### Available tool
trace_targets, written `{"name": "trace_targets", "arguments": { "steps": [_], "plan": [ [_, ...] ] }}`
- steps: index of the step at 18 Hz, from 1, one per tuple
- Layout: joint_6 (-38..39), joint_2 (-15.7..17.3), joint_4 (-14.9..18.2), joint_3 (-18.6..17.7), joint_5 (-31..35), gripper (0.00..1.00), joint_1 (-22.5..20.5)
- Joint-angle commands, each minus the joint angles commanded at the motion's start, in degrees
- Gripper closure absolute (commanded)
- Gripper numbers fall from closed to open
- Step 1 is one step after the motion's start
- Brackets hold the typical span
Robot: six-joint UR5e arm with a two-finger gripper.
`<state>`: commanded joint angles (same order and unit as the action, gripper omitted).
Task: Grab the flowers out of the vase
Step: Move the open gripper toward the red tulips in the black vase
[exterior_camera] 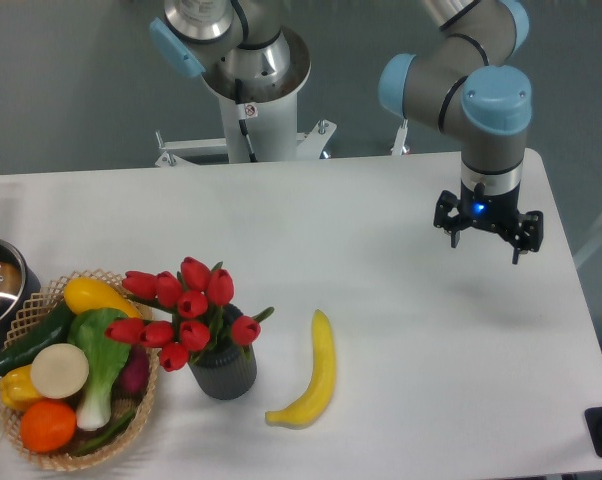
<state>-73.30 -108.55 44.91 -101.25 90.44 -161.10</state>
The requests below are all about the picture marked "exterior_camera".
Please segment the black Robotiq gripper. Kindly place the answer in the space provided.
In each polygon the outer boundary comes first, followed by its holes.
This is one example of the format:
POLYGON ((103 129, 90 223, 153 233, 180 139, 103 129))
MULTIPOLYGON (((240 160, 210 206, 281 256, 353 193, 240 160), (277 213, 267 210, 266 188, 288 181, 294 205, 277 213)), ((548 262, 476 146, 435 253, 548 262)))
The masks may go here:
POLYGON ((476 199, 475 192, 463 184, 459 200, 452 192, 443 190, 436 202, 433 225, 450 237, 452 248, 459 243, 460 231, 470 227, 500 236, 513 236, 512 263, 517 265, 524 253, 538 252, 544 238, 543 213, 534 210, 521 214, 519 192, 520 185, 517 184, 506 193, 484 194, 476 199))

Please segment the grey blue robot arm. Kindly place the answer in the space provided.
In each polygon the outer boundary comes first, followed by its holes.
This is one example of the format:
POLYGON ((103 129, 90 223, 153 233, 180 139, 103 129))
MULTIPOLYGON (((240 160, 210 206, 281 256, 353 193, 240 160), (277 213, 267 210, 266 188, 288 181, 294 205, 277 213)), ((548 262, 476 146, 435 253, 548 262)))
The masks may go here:
MULTIPOLYGON (((532 117, 528 77, 509 65, 529 20, 516 1, 428 1, 444 40, 432 55, 393 57, 378 83, 389 112, 458 140, 461 186, 443 192, 433 223, 453 240, 475 228, 515 254, 539 250, 543 216, 518 198, 532 117)), ((297 94, 310 72, 304 41, 277 1, 168 1, 149 33, 174 70, 217 96, 233 163, 297 160, 297 94)))

